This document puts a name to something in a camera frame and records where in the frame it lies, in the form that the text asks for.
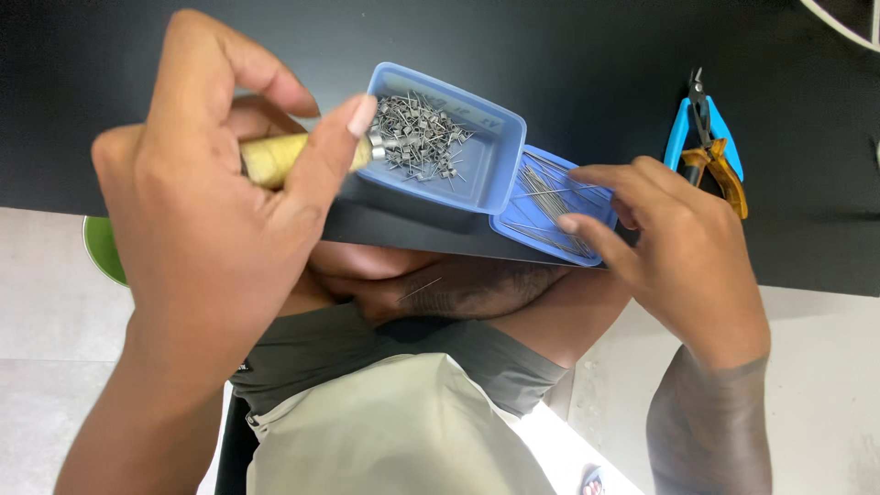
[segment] person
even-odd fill
[[[236,86],[259,96],[236,100]],[[356,95],[325,115],[283,190],[257,188],[239,174],[238,141],[299,130],[286,114],[316,116],[315,100],[254,41],[199,12],[173,16],[146,122],[92,147],[135,310],[57,493],[194,492],[230,377],[260,439],[250,493],[551,493],[507,424],[629,294],[682,342],[648,414],[657,492],[771,491],[769,327],[728,204],[650,158],[585,166],[571,177],[614,188],[620,221],[641,233],[630,247],[595,219],[558,219],[609,270],[532,266],[486,291],[489,261],[404,254],[391,272],[345,277],[351,266],[328,268],[314,248],[376,105]],[[395,270],[406,275],[383,276]],[[335,305],[313,283],[321,277],[346,278],[329,285],[355,304]],[[447,297],[466,280],[472,293]],[[507,307],[480,299],[517,284],[532,292],[499,298]],[[462,302],[475,300],[483,310]],[[415,343],[372,331],[450,306],[465,319]]]

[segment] wooden handle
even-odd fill
[[[239,146],[242,173],[263,188],[281,188],[294,162],[299,158],[299,153],[303,152],[308,138],[307,133],[300,133],[242,143]],[[349,171],[362,168],[371,161],[372,144],[367,137],[362,137],[355,149]]]

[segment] wire cutter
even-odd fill
[[[666,145],[664,164],[684,175],[688,182],[700,186],[703,171],[708,167],[721,186],[724,199],[740,218],[749,215],[743,190],[743,166],[727,124],[718,113],[712,97],[703,91],[700,67],[691,77],[687,98],[681,101]],[[699,146],[683,150],[691,129],[696,130]]]

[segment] black tabletop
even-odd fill
[[[0,205],[106,214],[90,143],[146,116],[165,25],[183,6],[270,48],[323,108],[396,62],[522,115],[526,143],[585,165],[661,158],[702,66],[744,164],[759,281],[880,294],[880,55],[797,1],[13,2],[0,15]],[[354,176],[325,237],[555,260],[483,215]]]

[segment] blue plastic container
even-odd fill
[[[452,153],[461,150],[455,165],[458,174],[451,180],[404,181],[403,168],[389,170],[383,162],[372,162],[358,171],[368,181],[395,188],[413,196],[446,204],[461,210],[501,213],[510,199],[516,179],[518,157],[525,141],[525,121],[519,115],[443,81],[407,69],[396,63],[376,66],[368,93],[383,96],[406,96],[418,92],[431,105],[442,108],[464,129],[478,131],[464,145],[454,144]]]
[[[550,160],[568,170],[577,166],[570,161],[561,159],[552,153],[540,150],[534,146],[529,146],[528,144],[524,146],[523,149],[534,153],[541,158]],[[548,186],[554,187],[554,189],[571,189],[559,193],[562,197],[562,201],[568,206],[570,211],[573,213],[590,215],[591,217],[597,218],[599,221],[605,223],[612,229],[617,226],[617,213],[611,207],[611,190],[574,182],[562,172],[554,171],[551,167],[539,166],[535,159],[528,157],[525,153],[522,154],[521,159],[517,162],[517,170],[523,165],[523,163],[530,165],[532,169],[544,179],[544,182],[546,182]],[[602,262],[602,257],[595,251],[591,250],[587,255],[576,255],[553,245],[546,244],[541,240],[535,240],[532,237],[510,228],[508,225],[513,225],[521,230],[535,232],[536,234],[548,237],[562,244],[571,244],[568,236],[560,231],[554,222],[540,210],[538,205],[533,201],[532,196],[524,196],[525,194],[526,190],[523,188],[522,183],[519,179],[516,179],[514,181],[513,193],[510,197],[510,203],[507,208],[505,208],[504,212],[500,215],[489,216],[489,225],[492,227],[492,230],[505,237],[523,243],[526,246],[538,249],[538,251],[543,251],[549,255],[568,260],[581,266],[596,266]],[[530,230],[529,227],[523,225],[530,225],[537,227],[537,229]]]

